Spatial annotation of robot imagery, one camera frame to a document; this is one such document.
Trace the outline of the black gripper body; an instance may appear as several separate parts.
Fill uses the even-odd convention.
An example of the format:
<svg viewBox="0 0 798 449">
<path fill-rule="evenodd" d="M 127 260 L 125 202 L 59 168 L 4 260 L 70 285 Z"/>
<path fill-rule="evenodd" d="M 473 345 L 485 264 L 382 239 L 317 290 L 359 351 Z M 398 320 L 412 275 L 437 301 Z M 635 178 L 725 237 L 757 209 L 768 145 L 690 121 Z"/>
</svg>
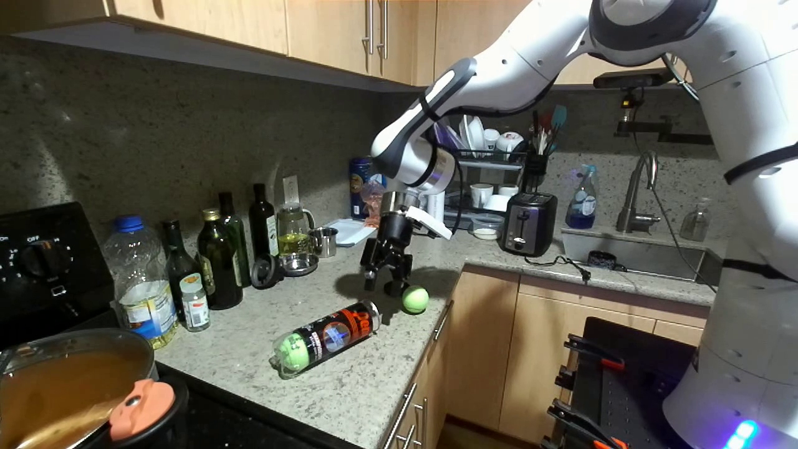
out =
<svg viewBox="0 0 798 449">
<path fill-rule="evenodd" d="M 408 239 L 412 220 L 404 212 L 384 214 L 359 260 L 364 277 L 374 279 L 382 270 L 388 270 L 393 279 L 404 279 L 412 270 Z"/>
</svg>

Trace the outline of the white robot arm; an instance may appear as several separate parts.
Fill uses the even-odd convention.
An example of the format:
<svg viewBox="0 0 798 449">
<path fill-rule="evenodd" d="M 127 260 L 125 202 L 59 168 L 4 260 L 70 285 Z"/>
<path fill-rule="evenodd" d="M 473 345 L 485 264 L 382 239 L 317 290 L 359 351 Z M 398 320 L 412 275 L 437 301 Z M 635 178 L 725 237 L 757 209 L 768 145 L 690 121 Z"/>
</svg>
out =
<svg viewBox="0 0 798 449">
<path fill-rule="evenodd" d="M 663 400 L 690 449 L 798 449 L 798 0 L 530 0 L 372 139 L 384 175 L 442 190 L 422 135 L 452 111 L 520 111 L 581 58 L 688 70 L 731 202 L 697 353 Z"/>
</svg>

